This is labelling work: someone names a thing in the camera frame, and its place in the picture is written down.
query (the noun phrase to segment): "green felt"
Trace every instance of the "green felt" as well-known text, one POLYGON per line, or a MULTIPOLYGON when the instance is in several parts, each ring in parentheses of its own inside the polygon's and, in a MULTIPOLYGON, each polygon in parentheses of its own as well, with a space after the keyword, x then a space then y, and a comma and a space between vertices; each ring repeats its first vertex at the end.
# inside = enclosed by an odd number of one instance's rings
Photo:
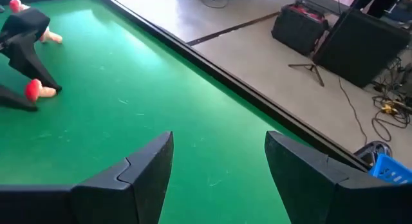
MULTIPOLYGON (((36 113, 0 107, 0 183, 79 183, 173 131, 160 223, 290 222, 263 145, 268 130, 295 135, 99 0, 32 6, 63 36, 35 44, 63 91, 36 113)), ((0 84, 23 93, 7 63, 0 84)))

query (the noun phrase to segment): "pool table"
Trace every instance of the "pool table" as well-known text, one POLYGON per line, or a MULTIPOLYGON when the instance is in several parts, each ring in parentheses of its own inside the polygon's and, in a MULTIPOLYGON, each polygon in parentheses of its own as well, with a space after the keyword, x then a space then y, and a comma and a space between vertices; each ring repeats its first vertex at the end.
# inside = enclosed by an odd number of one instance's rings
MULTIPOLYGON (((368 169, 121 1, 21 1, 63 36, 62 44, 35 43, 62 91, 38 100, 36 112, 0 107, 1 186, 81 183, 172 131, 159 223, 289 223, 265 158, 266 131, 368 169)), ((5 56, 0 66, 0 84, 23 95, 30 79, 5 56)))

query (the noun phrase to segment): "amplifier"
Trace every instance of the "amplifier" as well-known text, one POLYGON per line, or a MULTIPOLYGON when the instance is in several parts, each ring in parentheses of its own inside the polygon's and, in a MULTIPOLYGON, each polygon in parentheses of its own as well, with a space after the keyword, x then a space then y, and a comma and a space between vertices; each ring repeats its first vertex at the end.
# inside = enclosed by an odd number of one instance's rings
POLYGON ((275 21, 272 37, 307 56, 327 28, 323 14, 301 4, 286 5, 275 21))

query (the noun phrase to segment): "black case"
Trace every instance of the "black case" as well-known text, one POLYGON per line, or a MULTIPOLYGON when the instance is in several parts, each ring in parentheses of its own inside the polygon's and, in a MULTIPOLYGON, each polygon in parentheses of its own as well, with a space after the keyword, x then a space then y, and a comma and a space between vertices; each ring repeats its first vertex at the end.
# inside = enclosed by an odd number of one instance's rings
POLYGON ((291 49, 308 56, 327 29, 327 21, 314 18, 294 10, 295 5, 282 8, 272 30, 272 37, 291 49))

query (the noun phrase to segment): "black fabric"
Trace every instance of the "black fabric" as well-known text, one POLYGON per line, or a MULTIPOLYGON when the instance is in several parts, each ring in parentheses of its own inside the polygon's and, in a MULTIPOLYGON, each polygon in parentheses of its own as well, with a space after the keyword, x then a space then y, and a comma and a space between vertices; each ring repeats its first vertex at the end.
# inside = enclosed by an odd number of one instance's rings
MULTIPOLYGON (((47 29, 50 18, 29 8, 10 15, 0 32, 0 52, 10 59, 9 65, 30 79, 39 79, 45 86, 60 91, 59 86, 38 58, 34 42, 47 29)), ((5 87, 0 88, 0 106, 36 111, 37 107, 5 87)))

